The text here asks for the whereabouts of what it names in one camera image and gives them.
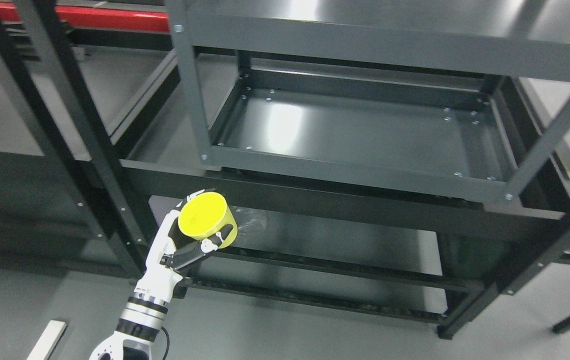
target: shelf frame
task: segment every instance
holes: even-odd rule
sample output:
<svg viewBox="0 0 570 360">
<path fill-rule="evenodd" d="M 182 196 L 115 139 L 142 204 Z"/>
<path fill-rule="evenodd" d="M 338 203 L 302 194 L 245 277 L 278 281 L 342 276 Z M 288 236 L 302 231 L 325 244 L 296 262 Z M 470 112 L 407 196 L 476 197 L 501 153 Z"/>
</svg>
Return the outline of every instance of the shelf frame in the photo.
<svg viewBox="0 0 570 360">
<path fill-rule="evenodd" d="M 315 161 L 310 158 L 294 158 L 278 153 L 247 152 L 242 149 L 217 146 L 216 140 L 209 136 L 209 131 L 217 131 L 220 125 L 214 124 L 212 129 L 207 125 L 194 46 L 236 50 L 240 78 L 251 71 L 251 57 L 248 52 L 256 51 L 300 57 L 325 57 L 355 62 L 418 66 L 448 71 L 471 71 L 486 74 L 480 90 L 492 92 L 500 84 L 500 76 L 526 76 L 570 81 L 570 68 L 566 66 L 570 64 L 570 44 L 552 41 L 524 41 L 512 36 L 493 38 L 444 32 L 418 33 L 350 23 L 307 22 L 277 16 L 260 18 L 252 14 L 225 14 L 217 11 L 216 6 L 209 2 L 188 5 L 184 0 L 177 0 L 166 4 L 166 10 L 172 29 L 171 38 L 179 53 L 178 60 L 182 69 L 182 77 L 187 81 L 184 86 L 189 89 L 187 104 L 194 137 L 202 164 L 205 166 L 234 167 L 321 180 L 328 180 L 326 174 L 332 174 L 334 178 L 338 177 L 336 178 L 338 181 L 359 185 L 429 193 L 471 201 L 511 203 L 545 166 L 557 144 L 570 129 L 569 99 L 536 143 L 528 148 L 520 161 L 513 164 L 514 172 L 505 180 L 505 183 L 492 182 L 483 178 L 459 179 L 453 174 L 450 177 L 431 178 L 425 173 L 412 174 L 410 171 L 398 171 L 397 169 L 381 171 L 373 166 L 361 164 Z M 270 34 L 270 36 L 245 35 L 258 29 L 262 34 Z M 282 36 L 287 36 L 288 39 L 292 37 L 305 39 L 305 41 L 287 41 L 281 38 Z M 360 39 L 360 41 L 343 41 L 342 39 Z M 362 44 L 377 44 L 378 46 L 368 46 L 365 51 L 361 48 Z M 482 48 L 483 51 L 466 52 L 464 59 L 448 55 L 460 46 Z M 394 48 L 404 51 L 389 52 L 387 50 Z M 422 54 L 425 49 L 429 49 L 430 56 L 416 57 L 417 53 Z M 511 61 L 497 61 L 505 54 L 510 54 Z M 554 61 L 530 61 L 531 54 Z M 511 145 L 507 144 L 506 148 L 511 152 Z M 393 179 L 393 181 L 387 183 L 381 179 Z"/>
</svg>

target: concrete floor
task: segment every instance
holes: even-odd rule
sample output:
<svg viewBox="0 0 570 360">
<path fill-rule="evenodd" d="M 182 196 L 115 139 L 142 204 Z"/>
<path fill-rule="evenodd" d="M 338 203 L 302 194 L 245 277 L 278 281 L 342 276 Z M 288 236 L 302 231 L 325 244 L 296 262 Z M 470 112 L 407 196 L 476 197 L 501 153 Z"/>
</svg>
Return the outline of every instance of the concrete floor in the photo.
<svg viewBox="0 0 570 360">
<path fill-rule="evenodd" d="M 0 359 L 24 359 L 52 319 L 69 323 L 54 360 L 88 357 L 113 331 L 133 287 L 85 273 L 46 276 L 0 269 Z M 501 296 L 452 341 L 434 327 L 306 305 L 191 289 L 170 303 L 171 360 L 570 359 L 570 266 L 552 264 L 515 296 Z M 154 356 L 161 358 L 159 335 Z"/>
</svg>

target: yellow cup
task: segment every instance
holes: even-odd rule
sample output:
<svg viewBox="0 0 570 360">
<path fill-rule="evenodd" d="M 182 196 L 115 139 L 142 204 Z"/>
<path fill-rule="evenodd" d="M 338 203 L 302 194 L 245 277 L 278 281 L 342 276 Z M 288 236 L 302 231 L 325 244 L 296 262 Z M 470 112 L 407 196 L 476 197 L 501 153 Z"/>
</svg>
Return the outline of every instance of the yellow cup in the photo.
<svg viewBox="0 0 570 360">
<path fill-rule="evenodd" d="M 220 248 L 229 246 L 238 235 L 238 226 L 227 200 L 216 192 L 199 194 L 185 204 L 178 218 L 178 227 L 184 235 L 196 240 L 204 240 L 216 234 L 223 226 L 232 224 L 234 228 Z"/>
</svg>

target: robotic hand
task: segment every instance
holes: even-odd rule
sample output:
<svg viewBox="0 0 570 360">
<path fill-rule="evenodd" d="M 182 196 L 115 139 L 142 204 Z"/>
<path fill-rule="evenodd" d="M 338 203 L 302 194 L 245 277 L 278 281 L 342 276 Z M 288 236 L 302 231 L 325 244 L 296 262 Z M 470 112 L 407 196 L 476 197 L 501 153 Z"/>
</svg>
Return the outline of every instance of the robotic hand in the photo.
<svg viewBox="0 0 570 360">
<path fill-rule="evenodd" d="M 219 221 L 215 225 L 219 228 L 214 229 L 214 234 L 202 241 L 176 248 L 172 237 L 180 231 L 179 217 L 181 212 L 186 212 L 184 207 L 189 202 L 206 193 L 210 193 L 207 196 L 215 194 L 222 199 L 228 211 L 224 198 L 212 192 L 213 189 L 203 189 L 187 196 L 165 216 L 147 255 L 145 275 L 136 284 L 134 296 L 127 301 L 116 330 L 96 346 L 90 360 L 151 360 L 150 346 L 162 328 L 174 287 L 184 279 L 182 273 L 187 267 L 211 256 L 214 251 L 228 246 L 237 234 L 237 226 L 231 218 L 230 221 Z M 213 211 L 220 211 L 220 202 L 217 208 Z M 207 209 L 200 206 L 198 210 L 202 212 Z"/>
</svg>

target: gray metal shelving unit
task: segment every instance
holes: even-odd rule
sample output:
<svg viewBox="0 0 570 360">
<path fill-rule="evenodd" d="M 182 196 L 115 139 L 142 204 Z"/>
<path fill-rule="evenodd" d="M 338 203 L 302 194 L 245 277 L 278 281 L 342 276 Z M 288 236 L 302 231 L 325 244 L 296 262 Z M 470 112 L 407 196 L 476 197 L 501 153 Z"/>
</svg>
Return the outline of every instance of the gray metal shelving unit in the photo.
<svg viewBox="0 0 570 360">
<path fill-rule="evenodd" d="M 41 63 L 23 71 L 0 22 L 0 92 L 17 110 L 0 106 L 0 236 L 74 225 L 56 247 L 79 255 L 74 241 L 100 234 L 117 265 L 0 244 L 0 266 L 136 276 L 155 225 L 149 197 L 215 187 L 269 211 L 278 235 L 239 239 L 187 287 L 422 321 L 451 339 L 570 248 L 570 187 L 553 154 L 570 102 L 541 134 L 515 80 L 570 81 L 570 2 L 177 0 L 170 34 L 68 32 L 53 9 L 15 4 Z M 70 42 L 112 48 L 79 63 Z M 119 77 L 122 62 L 148 76 Z M 15 182 L 35 198 L 64 189 L 60 217 L 32 198 L 16 207 L 29 194 L 12 194 Z M 14 237 L 2 219 L 15 214 Z M 290 223 L 312 235 L 283 231 Z M 415 233 L 438 248 L 439 271 L 347 254 L 385 254 Z M 265 275 L 275 269 L 327 286 Z M 353 289 L 331 293 L 345 277 Z M 371 281 L 379 296 L 358 299 Z M 444 292 L 446 308 L 389 299 L 390 284 Z"/>
<path fill-rule="evenodd" d="M 169 2 L 203 163 L 471 201 L 515 199 L 570 128 L 570 100 L 516 162 L 491 83 L 494 76 L 570 82 L 570 9 L 559 0 L 514 6 Z M 239 53 L 239 77 L 212 125 L 192 46 Z M 255 69 L 250 52 L 493 76 L 478 88 L 399 84 Z"/>
</svg>

